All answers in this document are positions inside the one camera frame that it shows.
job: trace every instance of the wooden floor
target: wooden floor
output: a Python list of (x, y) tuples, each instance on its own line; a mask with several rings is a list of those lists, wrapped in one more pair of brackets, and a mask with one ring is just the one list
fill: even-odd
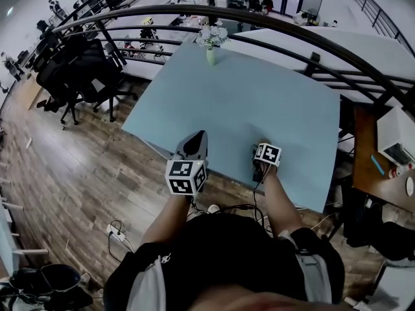
[[(133, 88), (140, 95), (147, 86), (147, 82), (135, 81)], [(165, 161), (121, 130), (135, 104), (131, 98), (116, 106), (114, 123), (105, 111), (95, 114), (89, 105), (79, 104), (80, 124), (74, 126), (68, 116), (63, 130), (61, 113), (27, 111), (18, 101), (18, 92), (14, 90), (1, 112), (1, 126), (7, 132), (1, 161), (12, 165), (0, 177), (12, 180), (11, 186), (3, 186), (4, 196), (25, 207), (23, 214), (14, 212), (21, 241), (26, 248), (50, 250), (48, 257), (32, 258), (37, 266), (47, 261), (69, 264), (90, 273), (102, 286), (118, 264), (108, 253), (107, 225), (122, 220), (128, 239), (138, 247), (169, 195)], [(26, 149), (30, 138), (32, 144)], [(257, 200), (261, 206), (263, 198)], [(211, 175), (198, 201), (206, 207), (253, 199), (251, 191)], [(415, 222), (413, 216), (394, 207), (385, 213), (402, 224)], [(309, 227), (326, 216), (308, 210), (301, 214)], [(314, 230), (319, 235), (330, 232), (331, 223), (328, 218)], [(333, 245), (346, 267), (344, 295), (364, 296), (382, 265), (382, 256), (370, 248), (349, 247), (341, 230)], [(121, 258), (124, 251), (112, 243), (112, 252)], [(101, 300), (95, 300), (93, 309), (102, 309)]]

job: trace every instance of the electrical outlet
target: electrical outlet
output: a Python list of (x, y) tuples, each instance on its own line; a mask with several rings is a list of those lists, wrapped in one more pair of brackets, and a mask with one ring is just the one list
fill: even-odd
[(121, 242), (124, 242), (124, 240), (125, 240), (125, 234), (122, 231), (120, 231), (118, 233), (118, 228), (116, 228), (114, 226), (111, 227), (111, 225), (108, 225), (107, 228), (106, 228), (107, 234), (110, 234), (111, 231), (113, 232), (113, 234), (111, 235), (111, 237), (113, 237), (114, 239), (119, 240)]

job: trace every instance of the flower vase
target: flower vase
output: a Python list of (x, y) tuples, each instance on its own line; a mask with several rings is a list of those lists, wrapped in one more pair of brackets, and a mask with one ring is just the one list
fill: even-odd
[(207, 48), (206, 58), (209, 65), (215, 65), (215, 53), (213, 52), (213, 47)]

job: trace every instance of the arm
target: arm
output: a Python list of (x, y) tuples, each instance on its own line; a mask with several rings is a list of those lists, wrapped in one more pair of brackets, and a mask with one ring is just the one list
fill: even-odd
[(277, 177), (275, 166), (271, 166), (264, 180), (264, 187), (268, 219), (274, 236), (278, 236), (284, 230), (291, 234), (304, 227), (301, 216)]
[(141, 244), (168, 242), (186, 223), (190, 202), (185, 196), (171, 195), (160, 214), (145, 232)]

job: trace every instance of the white flowers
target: white flowers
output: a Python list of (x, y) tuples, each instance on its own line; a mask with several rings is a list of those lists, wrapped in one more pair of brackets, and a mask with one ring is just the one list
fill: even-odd
[(196, 42), (200, 46), (209, 46), (212, 47), (214, 45), (220, 45), (228, 40), (228, 31), (225, 28), (221, 28), (220, 26), (223, 23), (221, 21), (217, 21), (216, 25), (208, 26), (206, 25), (203, 29), (199, 32), (198, 38)]

